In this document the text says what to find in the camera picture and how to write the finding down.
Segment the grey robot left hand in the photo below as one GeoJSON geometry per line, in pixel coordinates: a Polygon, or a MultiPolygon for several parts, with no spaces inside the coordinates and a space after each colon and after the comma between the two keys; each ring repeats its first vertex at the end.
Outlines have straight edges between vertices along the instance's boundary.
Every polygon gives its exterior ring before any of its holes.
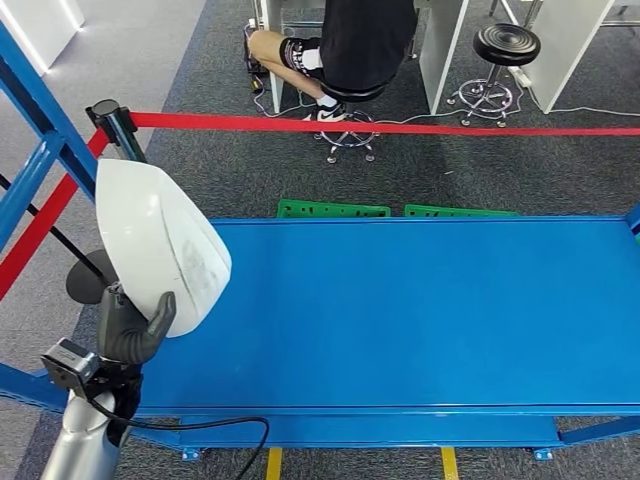
{"type": "Polygon", "coordinates": [[[98,354],[106,360],[142,365],[164,341],[177,313],[175,295],[165,292],[148,320],[138,310],[121,283],[106,288],[97,322],[98,354]]]}

